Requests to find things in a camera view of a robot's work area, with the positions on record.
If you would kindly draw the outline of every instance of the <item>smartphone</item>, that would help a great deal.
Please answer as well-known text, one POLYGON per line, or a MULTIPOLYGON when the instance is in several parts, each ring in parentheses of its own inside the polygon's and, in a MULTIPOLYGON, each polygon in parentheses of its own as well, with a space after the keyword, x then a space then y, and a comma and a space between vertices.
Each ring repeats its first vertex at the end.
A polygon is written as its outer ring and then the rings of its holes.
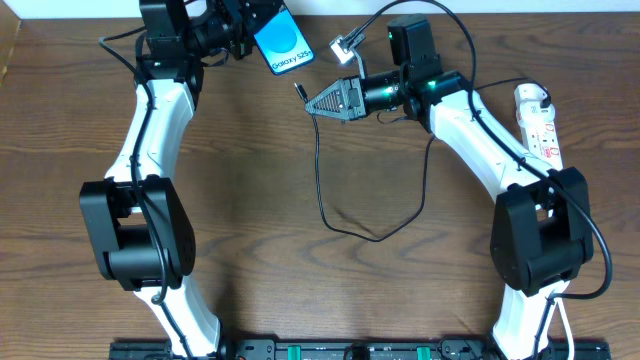
POLYGON ((274 75, 282 75, 315 58, 289 9, 283 9, 254 36, 258 49, 274 75))

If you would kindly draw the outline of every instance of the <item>wooden table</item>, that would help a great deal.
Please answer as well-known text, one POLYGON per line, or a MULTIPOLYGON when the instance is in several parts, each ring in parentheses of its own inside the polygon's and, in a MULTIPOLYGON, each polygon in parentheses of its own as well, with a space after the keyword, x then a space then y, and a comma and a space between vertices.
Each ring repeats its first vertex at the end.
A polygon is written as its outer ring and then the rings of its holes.
MULTIPOLYGON (((281 77, 259 54, 207 70, 175 183, 196 233, 195 277, 229 329, 403 339, 486 334, 497 319, 504 285, 489 255, 493 203, 443 143, 430 155, 427 205, 397 236, 368 244, 320 221, 313 127, 293 82, 313 95, 356 74, 327 44, 364 19, 299 18, 317 59, 281 77)), ((462 34, 443 16, 430 19, 445 68, 468 74, 462 34)), ((564 162, 588 179, 616 265, 605 296, 568 302, 573 331, 636 359, 640 14, 462 19, 478 48, 478 84, 525 74, 552 91, 564 162)), ((362 45, 372 73, 393 68, 386 21, 362 45)), ((98 273, 78 206, 82 183, 113 163, 135 107, 131 75, 97 39, 139 25, 26 21, 20 33, 0 89, 1 358, 104 359, 114 339, 165 337, 145 304, 98 273)), ((132 42, 116 48, 131 56, 132 42)), ((517 133, 513 89, 483 99, 517 133)), ((428 138, 419 125, 322 119, 320 131, 331 223, 380 235, 415 211, 428 138)), ((591 291, 602 277, 597 251, 570 289, 591 291)))

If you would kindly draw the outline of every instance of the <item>cable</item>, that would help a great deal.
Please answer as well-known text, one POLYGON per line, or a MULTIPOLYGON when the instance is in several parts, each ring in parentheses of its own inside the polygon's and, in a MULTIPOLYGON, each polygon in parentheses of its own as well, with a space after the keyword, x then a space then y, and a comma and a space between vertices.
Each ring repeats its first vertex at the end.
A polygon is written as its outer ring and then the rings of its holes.
MULTIPOLYGON (((305 103, 307 103, 309 99, 307 98, 306 92, 304 92, 304 89, 302 88, 302 86, 298 86, 296 84, 296 90, 298 90, 298 94, 300 94, 300 98, 302 98, 302 100, 305 103)), ((429 149, 431 149, 431 144, 433 143, 433 140, 435 140, 436 138, 435 136, 432 136, 431 139, 429 139, 429 142, 427 143, 427 148, 425 149, 424 170, 422 172, 422 199, 420 201, 420 207, 408 220, 402 223, 402 225, 398 226, 397 228, 395 228, 388 234, 384 235, 383 237, 374 239, 364 235, 360 235, 352 231, 337 229, 329 225, 329 222, 327 221, 327 218, 324 214, 324 205, 322 204, 322 191, 320 189, 320 161, 319 161, 320 160, 320 131, 318 130, 318 120, 316 119, 315 115, 311 115, 311 119, 313 120, 313 128, 316 133, 315 171, 316 171, 316 192, 318 194, 318 207, 320 208, 320 217, 322 217, 322 222, 329 230, 332 230, 341 234, 345 234, 345 235, 355 236, 357 238, 360 238, 362 240, 366 240, 369 242, 378 243, 395 235, 398 231, 402 230, 405 226, 409 225, 413 220, 415 220, 420 215, 420 213, 422 212, 422 209, 424 209, 426 193, 427 193, 427 163, 429 160, 429 149)))
POLYGON ((539 82, 537 82, 536 80, 530 78, 530 77, 519 77, 519 78, 512 78, 512 79, 506 79, 506 80, 500 80, 500 81, 496 81, 490 84, 486 84, 486 85, 482 85, 476 88, 476 91, 480 91, 486 88, 490 88, 492 86, 496 86, 496 85, 502 85, 502 84, 506 84, 506 83, 510 83, 510 82, 516 82, 516 81, 528 81, 531 83, 534 83, 536 85, 538 85, 538 87, 540 87, 540 89, 542 89, 546 94, 547 97, 544 98, 542 100, 542 103, 540 104, 540 107, 542 108, 548 108, 549 105, 551 105, 551 92, 549 92, 549 89, 547 89, 546 87, 542 86, 542 84, 540 84, 539 82))
POLYGON ((184 352, 187 355, 187 359, 189 360, 193 359, 193 355, 191 355, 191 350, 189 349, 189 345, 187 344, 187 337, 184 336, 182 331, 180 331, 178 324, 176 324, 175 320, 173 319, 173 316, 171 316, 171 313, 169 312, 169 308, 167 308, 167 304, 164 302, 161 303, 160 308, 162 308, 162 312, 164 313, 164 316, 167 318, 169 325, 171 326, 173 331, 175 331, 176 334, 178 335, 178 338, 180 339, 180 343, 182 344, 182 348, 184 349, 184 352))
POLYGON ((393 124, 394 122, 398 122, 398 121, 412 120, 412 119, 410 119, 408 116, 400 116, 400 117, 397 117, 397 118, 395 118, 395 119, 393 119, 393 120, 391 120, 391 121, 384 122, 384 121, 380 120, 380 114, 381 114, 380 112, 378 112, 378 113, 376 114, 376 119, 378 119, 378 122, 379 122, 380 124, 383 124, 383 125, 393 124))
POLYGON ((479 113, 478 113, 478 111, 477 111, 477 109, 475 107, 475 104, 473 102, 473 93, 474 93, 473 88, 474 88, 474 84, 475 84, 476 70, 477 70, 477 59, 476 59, 475 45, 473 43, 473 39, 471 38, 471 34, 469 34, 469 31, 464 26, 462 21, 460 21, 460 19, 451 10, 449 10, 446 6, 440 4, 439 2, 437 2, 435 0, 396 0, 396 1, 393 1, 393 2, 391 2, 389 4, 387 4, 386 6, 384 6, 378 12, 376 12, 369 20, 367 20, 367 22, 364 23, 364 25, 362 25, 361 27, 357 28, 353 32, 353 34, 351 36, 349 36, 349 39, 348 39, 349 45, 351 45, 350 42, 353 39, 355 39, 358 35, 360 35, 369 25, 371 25, 371 23, 373 23, 373 21, 375 21, 375 19, 377 19, 380 15, 382 15, 382 13, 384 13, 387 9, 389 9, 389 8, 395 6, 395 5, 402 4, 402 3, 405 3, 405 2, 409 2, 409 1, 421 1, 421 2, 426 2, 426 3, 429 3, 429 4, 435 5, 435 6, 439 7, 440 9, 442 9, 445 13, 447 13, 447 15, 449 15, 449 17, 451 17, 451 19, 453 19, 453 21, 455 21, 455 23, 458 25, 458 27, 460 28, 460 30, 464 34, 464 36, 465 36, 465 38, 467 40, 467 43, 469 44, 469 48, 471 50, 471 66, 472 66, 472 68, 471 68, 471 79, 469 81, 469 89, 467 90, 467 96, 468 96, 467 100, 468 100, 468 103, 469 103, 469 109, 471 111, 471 115, 472 115, 473 119, 475 119, 478 122, 480 127, 482 127, 482 129, 487 133, 487 135, 496 144, 498 144, 498 146, 500 146, 500 148, 505 153, 507 153, 514 161, 516 161, 518 163, 518 165, 520 165, 525 170, 529 171, 534 176, 538 177, 547 186, 552 188, 555 191, 556 194, 558 194, 560 197, 562 197, 567 203, 569 203, 569 205, 571 205, 580 214, 580 216, 589 224, 589 227, 591 227, 591 230, 595 234, 596 239, 598 241, 598 244, 600 245, 600 248, 602 249, 602 256, 604 258, 604 265, 605 265, 605 276, 604 276, 604 280, 602 282, 602 285, 597 290, 595 290, 595 291, 593 291, 591 293, 587 293, 587 294, 553 293, 553 294, 549 295, 549 297, 547 299, 547 305, 545 307, 545 311, 544 311, 544 314, 543 314, 543 318, 542 318, 542 321, 541 321, 540 326, 538 328, 538 333, 536 334, 536 341, 535 341, 535 345, 534 345, 533 356, 537 357, 537 349, 538 349, 538 345, 539 345, 539 341, 540 341, 540 336, 542 334, 542 330, 544 328, 544 324, 546 322, 546 319, 549 316, 549 309, 551 308, 551 304, 555 301, 556 298, 574 299, 574 300, 590 300, 590 299, 595 299, 598 296, 601 296, 602 294, 604 294, 607 291, 607 289, 609 288, 609 286, 611 285, 611 281, 613 279, 613 263, 611 261, 611 253, 609 252, 609 248, 608 248, 607 243, 606 243, 606 241, 604 239, 604 236, 600 232, 600 229, 598 228, 596 223, 593 221, 593 219, 582 208, 582 206, 580 206, 580 204, 578 204, 578 202, 569 193, 567 193, 562 187, 560 187, 560 185, 558 185, 556 182, 551 180, 548 176, 546 176, 545 174, 541 173, 540 171, 538 171, 537 169, 535 169, 531 165, 527 164, 526 159, 524 157, 521 158, 511 148, 509 148, 498 136, 496 136, 496 134, 487 126, 487 124, 484 122, 484 120, 480 117, 480 115, 479 115, 479 113))
POLYGON ((471 347, 471 345, 469 344, 469 342, 467 340, 464 341, 465 344, 467 344, 467 347, 469 347, 469 352, 471 353, 471 355, 473 355, 473 360, 478 360, 480 359, 480 357, 478 357, 478 354, 476 354, 475 350, 473 350, 473 348, 471 347))
POLYGON ((355 349, 358 346, 362 346, 362 344, 360 343, 353 343, 349 346, 347 346, 346 349, 344 349, 344 352, 342 353, 342 360, 347 360, 347 357, 349 356, 349 353, 353 351, 353 349, 355 349))
MULTIPOLYGON (((160 259, 160 273, 161 273, 160 274, 160 284, 161 284, 160 292, 151 298, 151 302, 155 305, 159 305, 162 308, 162 311, 167 317, 167 321, 169 322, 173 330, 176 332, 176 334, 178 334, 178 337, 180 338, 182 347, 184 348, 185 353, 187 354, 187 359, 191 360, 193 357, 191 356, 191 351, 189 350, 189 346, 187 345, 186 337, 184 336, 184 334, 182 334, 182 332, 176 325, 175 321, 173 320, 173 317, 169 313, 167 305, 164 303, 165 297, 167 295, 167 288, 168 288, 167 259, 165 258, 162 243, 160 242, 160 237, 158 236, 158 232, 156 231, 155 224, 153 223, 153 219, 151 218, 149 209, 147 208, 143 190, 138 184, 137 169, 140 166, 140 164, 138 163, 138 158, 140 156, 140 146, 142 145, 142 140, 144 139, 144 134, 147 129, 147 126, 149 125, 149 119, 151 118, 151 113, 153 112, 153 109, 155 106, 154 97, 151 92, 151 89, 149 88, 149 85, 147 84, 147 79, 145 78, 145 76, 133 65, 131 65, 131 63, 129 63, 126 59, 120 56, 120 54, 115 52, 115 50, 113 50, 106 44, 107 41, 122 39, 127 36, 140 33, 145 29, 146 28, 143 26, 141 28, 126 32, 124 34, 115 35, 115 36, 105 36, 100 38, 99 43, 103 49, 105 49, 109 54, 113 55, 116 59, 118 59, 118 61, 124 64, 133 73, 136 79, 136 82, 140 86, 142 86, 142 88, 144 89, 147 95, 147 109, 144 115, 144 119, 142 120, 142 125, 140 126, 140 131, 138 132, 138 137, 136 138, 136 142, 133 145, 133 151, 131 153, 131 156, 129 157, 129 161, 131 162, 131 183, 133 185, 133 191, 135 193, 136 199, 138 200, 138 205, 140 206, 140 210, 142 211, 142 215, 144 216, 144 219, 147 222, 147 228, 149 229, 149 236, 151 238, 151 241, 153 242, 154 247, 156 248, 156 251, 158 253, 158 258, 160 259)), ((138 38, 138 41, 136 41, 136 53, 138 52, 137 50, 138 42, 140 44, 142 43, 141 39, 143 39, 143 36, 140 36, 138 38)))
POLYGON ((136 61, 142 61, 142 48, 144 47, 144 40, 147 38, 147 32, 143 32, 136 39, 136 45, 134 46, 136 61))
POLYGON ((564 326, 564 332, 567 336, 567 342, 569 345, 569 354, 567 356, 567 360, 573 360, 573 357, 575 355, 575 344, 573 343, 573 333, 571 332, 571 326, 569 325, 567 310, 564 308, 564 301, 562 299, 558 299, 556 303, 558 305, 558 309, 560 310, 562 325, 564 326))

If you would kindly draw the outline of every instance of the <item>white cable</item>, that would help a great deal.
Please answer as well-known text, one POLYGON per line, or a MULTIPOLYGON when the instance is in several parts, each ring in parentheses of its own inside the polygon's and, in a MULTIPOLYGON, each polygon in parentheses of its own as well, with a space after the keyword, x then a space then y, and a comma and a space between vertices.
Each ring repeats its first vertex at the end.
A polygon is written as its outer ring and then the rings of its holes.
POLYGON ((562 299, 557 299, 556 303, 558 304, 558 309, 560 310, 562 325, 564 325, 564 332, 567 335, 567 342, 569 343, 569 355, 567 356, 567 360, 573 360, 575 349, 573 344, 573 334, 571 333, 571 327, 569 326, 569 318, 567 317, 567 310, 565 310, 564 308, 564 302, 562 301, 562 299))

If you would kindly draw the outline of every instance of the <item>wall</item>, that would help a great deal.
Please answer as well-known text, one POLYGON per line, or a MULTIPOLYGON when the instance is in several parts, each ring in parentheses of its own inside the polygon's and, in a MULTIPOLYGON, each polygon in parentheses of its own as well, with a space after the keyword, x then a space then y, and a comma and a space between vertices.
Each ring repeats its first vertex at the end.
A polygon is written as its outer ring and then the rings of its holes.
MULTIPOLYGON (((138 17, 137 0, 4 0, 22 19, 138 17)), ((509 12, 607 12, 640 11, 640 0, 441 0, 458 13, 509 12)), ((286 0, 294 14, 371 14, 390 0, 286 0)), ((204 8, 204 0, 189 5, 192 15, 204 8)), ((428 4, 411 3, 398 12, 438 12, 428 4)))

